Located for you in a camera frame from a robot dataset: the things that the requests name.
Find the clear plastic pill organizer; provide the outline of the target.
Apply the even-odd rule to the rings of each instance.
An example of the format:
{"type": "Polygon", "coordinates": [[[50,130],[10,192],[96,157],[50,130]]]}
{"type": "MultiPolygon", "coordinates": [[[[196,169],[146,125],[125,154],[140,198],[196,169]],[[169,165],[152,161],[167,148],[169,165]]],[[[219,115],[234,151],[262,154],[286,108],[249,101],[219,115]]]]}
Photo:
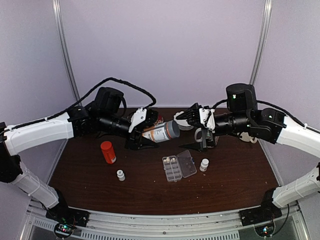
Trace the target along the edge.
{"type": "Polygon", "coordinates": [[[170,182],[180,181],[197,173],[194,159],[189,150],[185,150],[178,155],[164,156],[162,158],[163,170],[166,180],[170,182]]]}

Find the grey bottle cap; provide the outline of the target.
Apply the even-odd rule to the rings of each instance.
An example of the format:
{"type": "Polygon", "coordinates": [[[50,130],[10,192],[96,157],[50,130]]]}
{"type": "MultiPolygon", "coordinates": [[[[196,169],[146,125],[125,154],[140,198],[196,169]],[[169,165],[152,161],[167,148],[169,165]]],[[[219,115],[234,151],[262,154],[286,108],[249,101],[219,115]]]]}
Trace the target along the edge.
{"type": "Polygon", "coordinates": [[[165,131],[170,140],[180,137],[179,126],[174,120],[165,123],[165,131]]]}

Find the grey cap pill bottle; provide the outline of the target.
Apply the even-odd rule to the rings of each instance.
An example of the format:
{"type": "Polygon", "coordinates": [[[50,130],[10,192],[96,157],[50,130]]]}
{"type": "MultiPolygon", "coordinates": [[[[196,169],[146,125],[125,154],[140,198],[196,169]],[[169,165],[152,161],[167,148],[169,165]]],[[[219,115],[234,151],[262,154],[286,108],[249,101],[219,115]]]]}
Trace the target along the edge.
{"type": "Polygon", "coordinates": [[[168,135],[166,133],[166,122],[157,124],[156,126],[146,129],[142,136],[147,138],[155,143],[161,143],[169,141],[168,135]]]}

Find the orange pill bottle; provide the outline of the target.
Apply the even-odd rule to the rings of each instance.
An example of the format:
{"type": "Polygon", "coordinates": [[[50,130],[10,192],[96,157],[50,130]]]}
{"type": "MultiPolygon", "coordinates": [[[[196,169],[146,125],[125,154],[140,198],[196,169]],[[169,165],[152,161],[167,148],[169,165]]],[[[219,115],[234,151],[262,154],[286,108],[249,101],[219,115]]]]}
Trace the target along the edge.
{"type": "Polygon", "coordinates": [[[105,161],[108,164],[115,163],[117,157],[113,148],[113,145],[110,141],[104,141],[100,144],[100,149],[103,154],[105,161]]]}

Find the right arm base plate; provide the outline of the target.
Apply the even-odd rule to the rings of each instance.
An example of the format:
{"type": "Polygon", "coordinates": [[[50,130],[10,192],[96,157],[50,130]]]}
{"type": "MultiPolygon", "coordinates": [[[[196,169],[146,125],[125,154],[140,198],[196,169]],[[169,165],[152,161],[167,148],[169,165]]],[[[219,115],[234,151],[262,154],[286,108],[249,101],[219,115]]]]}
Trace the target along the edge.
{"type": "Polygon", "coordinates": [[[243,226],[255,225],[263,222],[270,222],[281,217],[282,211],[274,205],[258,206],[239,211],[241,224],[243,226]]]}

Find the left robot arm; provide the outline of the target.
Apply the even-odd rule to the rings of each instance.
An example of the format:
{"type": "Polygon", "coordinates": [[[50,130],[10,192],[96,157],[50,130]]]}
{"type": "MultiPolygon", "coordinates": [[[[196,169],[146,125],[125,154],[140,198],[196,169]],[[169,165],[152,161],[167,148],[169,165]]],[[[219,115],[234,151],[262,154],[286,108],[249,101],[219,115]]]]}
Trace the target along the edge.
{"type": "Polygon", "coordinates": [[[45,184],[22,163],[19,153],[57,140],[68,140],[103,132],[125,138],[125,148],[141,150],[158,145],[143,136],[143,130],[158,120],[158,112],[149,107],[137,109],[130,119],[119,116],[125,105],[124,93],[101,87],[86,106],[71,106],[58,114],[20,125],[0,124],[0,181],[10,183],[41,202],[61,222],[72,218],[63,195],[45,184]]]}

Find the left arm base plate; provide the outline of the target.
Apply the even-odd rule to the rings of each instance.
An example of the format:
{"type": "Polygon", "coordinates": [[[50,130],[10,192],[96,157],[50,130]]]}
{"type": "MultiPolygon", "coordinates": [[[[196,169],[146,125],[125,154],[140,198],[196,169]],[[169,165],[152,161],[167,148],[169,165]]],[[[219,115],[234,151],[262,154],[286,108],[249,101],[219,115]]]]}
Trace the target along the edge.
{"type": "Polygon", "coordinates": [[[52,208],[44,207],[46,217],[58,223],[71,227],[86,227],[90,213],[86,210],[70,208],[68,205],[58,203],[52,208]]]}

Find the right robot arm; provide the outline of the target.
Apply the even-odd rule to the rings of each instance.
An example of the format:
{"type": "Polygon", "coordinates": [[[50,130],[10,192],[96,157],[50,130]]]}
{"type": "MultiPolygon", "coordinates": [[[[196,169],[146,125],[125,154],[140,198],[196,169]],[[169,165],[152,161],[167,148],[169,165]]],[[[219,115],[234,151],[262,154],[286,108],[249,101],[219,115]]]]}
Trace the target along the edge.
{"type": "MultiPolygon", "coordinates": [[[[302,123],[287,110],[256,97],[255,87],[247,83],[234,83],[226,87],[227,113],[217,114],[213,106],[194,103],[177,119],[191,126],[209,131],[213,136],[249,136],[273,145],[285,146],[315,158],[320,157],[320,132],[302,123]],[[259,109],[262,103],[266,108],[259,109]]],[[[268,220],[276,208],[285,207],[320,190],[320,166],[292,182],[265,192],[262,206],[256,210],[259,220],[268,220]]]]}

